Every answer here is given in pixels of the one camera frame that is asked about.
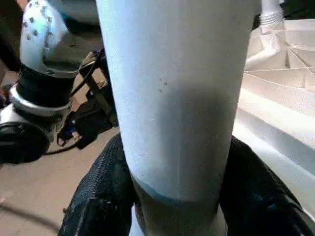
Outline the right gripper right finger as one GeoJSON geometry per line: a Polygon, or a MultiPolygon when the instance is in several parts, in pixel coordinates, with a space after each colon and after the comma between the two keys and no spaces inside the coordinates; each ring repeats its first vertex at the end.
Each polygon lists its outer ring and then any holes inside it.
{"type": "Polygon", "coordinates": [[[244,142],[231,138],[220,193],[229,236],[313,236],[315,221],[244,142]]]}

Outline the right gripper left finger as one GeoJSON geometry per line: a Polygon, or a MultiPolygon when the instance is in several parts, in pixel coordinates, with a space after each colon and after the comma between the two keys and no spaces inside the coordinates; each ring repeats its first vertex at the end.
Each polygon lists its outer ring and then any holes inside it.
{"type": "Polygon", "coordinates": [[[120,134],[81,179],[65,210],[60,236],[127,236],[135,189],[120,134]]]}

